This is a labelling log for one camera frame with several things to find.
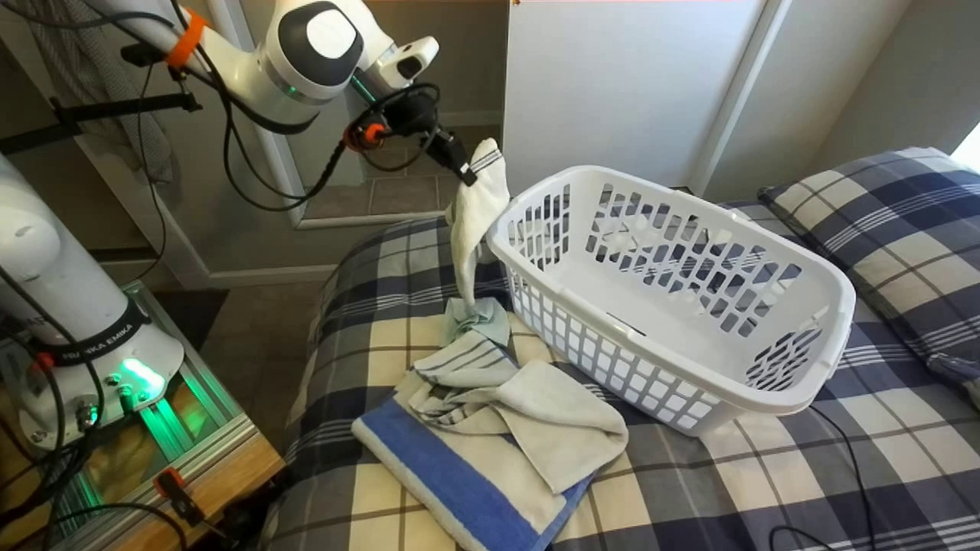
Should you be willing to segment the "grey hanging garment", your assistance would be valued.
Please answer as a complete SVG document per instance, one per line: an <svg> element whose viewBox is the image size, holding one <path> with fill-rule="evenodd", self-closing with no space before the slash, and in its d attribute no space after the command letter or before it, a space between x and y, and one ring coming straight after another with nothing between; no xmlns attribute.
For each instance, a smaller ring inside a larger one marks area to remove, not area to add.
<svg viewBox="0 0 980 551"><path fill-rule="evenodd" d="M70 105L91 105L138 97L140 86L123 66L101 28L81 29L99 13L83 0L10 0L15 9L39 22L29 25L34 42L61 98ZM170 184L179 177L171 143L157 116L122 116L87 123L87 131L116 146L130 164L150 178Z"/></svg>

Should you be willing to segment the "white door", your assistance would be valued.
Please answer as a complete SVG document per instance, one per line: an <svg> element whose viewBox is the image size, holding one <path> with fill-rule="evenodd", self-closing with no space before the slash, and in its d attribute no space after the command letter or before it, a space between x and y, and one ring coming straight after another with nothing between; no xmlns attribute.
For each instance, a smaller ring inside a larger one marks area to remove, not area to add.
<svg viewBox="0 0 980 551"><path fill-rule="evenodd" d="M766 0L519 0L501 150L511 192L581 165L683 185Z"/></svg>

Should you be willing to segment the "white plastic laundry basket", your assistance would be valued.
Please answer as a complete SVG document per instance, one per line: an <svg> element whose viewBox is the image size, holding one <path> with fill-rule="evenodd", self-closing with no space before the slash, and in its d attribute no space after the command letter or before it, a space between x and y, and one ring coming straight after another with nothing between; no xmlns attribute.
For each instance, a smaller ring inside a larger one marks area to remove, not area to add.
<svg viewBox="0 0 980 551"><path fill-rule="evenodd" d="M515 314L682 435L805 410L846 348L840 269L696 196L599 166L515 196L487 234Z"/></svg>

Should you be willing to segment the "pale green cloth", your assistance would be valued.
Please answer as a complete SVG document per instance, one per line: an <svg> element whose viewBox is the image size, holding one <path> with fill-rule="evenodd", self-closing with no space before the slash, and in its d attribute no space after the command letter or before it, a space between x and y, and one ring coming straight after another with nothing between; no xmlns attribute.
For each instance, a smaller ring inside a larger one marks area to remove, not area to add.
<svg viewBox="0 0 980 551"><path fill-rule="evenodd" d="M511 335L508 312L493 297L476 299L473 305L462 298L449 298L442 318L440 345L448 346L470 331L505 346Z"/></svg>

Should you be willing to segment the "white towel with blue stripe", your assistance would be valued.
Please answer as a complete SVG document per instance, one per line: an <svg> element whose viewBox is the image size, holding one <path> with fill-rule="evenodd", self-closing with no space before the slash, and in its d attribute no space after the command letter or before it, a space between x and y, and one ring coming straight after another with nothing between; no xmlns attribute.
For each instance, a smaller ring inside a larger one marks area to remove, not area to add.
<svg viewBox="0 0 980 551"><path fill-rule="evenodd" d="M352 432L465 551L545 551L592 481L554 492L511 436L432 429L395 398Z"/></svg>

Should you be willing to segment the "blue plaid pillow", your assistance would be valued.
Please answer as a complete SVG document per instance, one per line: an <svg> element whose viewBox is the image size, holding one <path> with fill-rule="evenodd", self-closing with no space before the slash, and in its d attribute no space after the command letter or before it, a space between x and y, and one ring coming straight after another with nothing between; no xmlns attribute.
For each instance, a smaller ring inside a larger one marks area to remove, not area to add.
<svg viewBox="0 0 980 551"><path fill-rule="evenodd" d="M757 199L980 411L980 172L910 147L766 187Z"/></svg>

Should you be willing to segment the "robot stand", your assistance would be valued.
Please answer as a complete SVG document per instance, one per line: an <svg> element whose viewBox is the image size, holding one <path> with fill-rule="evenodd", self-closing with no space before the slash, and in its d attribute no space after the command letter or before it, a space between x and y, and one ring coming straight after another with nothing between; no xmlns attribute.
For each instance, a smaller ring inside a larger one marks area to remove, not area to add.
<svg viewBox="0 0 980 551"><path fill-rule="evenodd" d="M189 527L153 478L173 467L207 520L235 536L225 510L267 485L283 457L211 373L152 293L125 286L185 360L154 404L101 429L90 456L54 502L0 532L0 551L208 551L206 527Z"/></svg>

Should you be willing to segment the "black metal bar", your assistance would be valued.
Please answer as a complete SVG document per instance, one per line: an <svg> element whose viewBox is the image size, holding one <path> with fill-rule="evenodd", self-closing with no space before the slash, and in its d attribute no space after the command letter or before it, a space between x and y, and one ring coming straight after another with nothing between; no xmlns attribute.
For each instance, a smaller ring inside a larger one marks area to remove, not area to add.
<svg viewBox="0 0 980 551"><path fill-rule="evenodd" d="M179 108L187 112L195 112L203 108L194 95L189 92L71 107L63 106L57 98L50 97L49 103L57 122L51 126L46 126L46 128L3 137L0 139L0 154L14 155L59 141L73 139L83 133L80 126L82 122L122 118L122 116L140 116L147 112L161 111L161 109Z"/></svg>

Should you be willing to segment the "blue plaid bed cover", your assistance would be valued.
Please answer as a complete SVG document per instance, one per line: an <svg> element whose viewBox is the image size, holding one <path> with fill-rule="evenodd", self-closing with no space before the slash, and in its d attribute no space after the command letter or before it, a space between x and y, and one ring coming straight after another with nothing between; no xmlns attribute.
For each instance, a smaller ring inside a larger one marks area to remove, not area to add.
<svg viewBox="0 0 980 551"><path fill-rule="evenodd" d="M351 432L438 348L449 238L442 215L392 224L325 283L260 551L458 551ZM545 551L980 551L980 412L865 304L837 372L793 416L696 439L609 401L626 452Z"/></svg>

